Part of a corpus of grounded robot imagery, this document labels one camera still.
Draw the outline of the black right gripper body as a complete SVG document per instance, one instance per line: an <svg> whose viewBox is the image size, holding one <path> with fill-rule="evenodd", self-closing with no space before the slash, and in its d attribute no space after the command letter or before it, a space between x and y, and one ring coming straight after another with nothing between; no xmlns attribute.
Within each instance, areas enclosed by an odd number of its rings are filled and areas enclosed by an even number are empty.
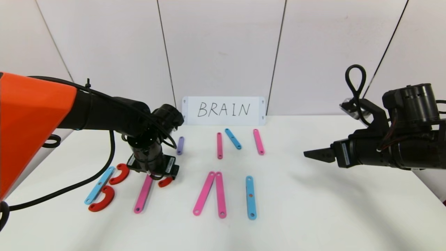
<svg viewBox="0 0 446 251"><path fill-rule="evenodd" d="M350 168L359 165L392 167L388 151L381 153L376 149L381 138L349 136L333 142L333 149L339 167Z"/></svg>

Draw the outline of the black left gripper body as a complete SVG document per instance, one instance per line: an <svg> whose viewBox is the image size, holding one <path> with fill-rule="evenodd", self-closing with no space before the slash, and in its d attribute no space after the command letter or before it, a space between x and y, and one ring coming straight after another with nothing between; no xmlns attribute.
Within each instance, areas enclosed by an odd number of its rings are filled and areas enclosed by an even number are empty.
<svg viewBox="0 0 446 251"><path fill-rule="evenodd" d="M150 177L176 177L176 157L165 155L161 142L152 136L127 137L132 155L127 161L130 170Z"/></svg>

